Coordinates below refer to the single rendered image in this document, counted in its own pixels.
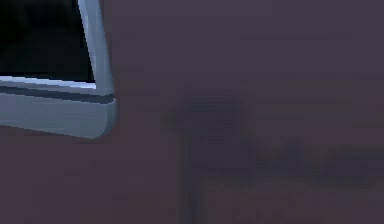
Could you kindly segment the grey framed window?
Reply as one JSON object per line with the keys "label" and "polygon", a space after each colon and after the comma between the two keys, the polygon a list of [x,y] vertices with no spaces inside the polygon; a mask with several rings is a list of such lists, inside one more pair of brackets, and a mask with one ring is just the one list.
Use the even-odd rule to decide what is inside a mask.
{"label": "grey framed window", "polygon": [[0,125],[98,138],[117,102],[99,0],[0,0]]}

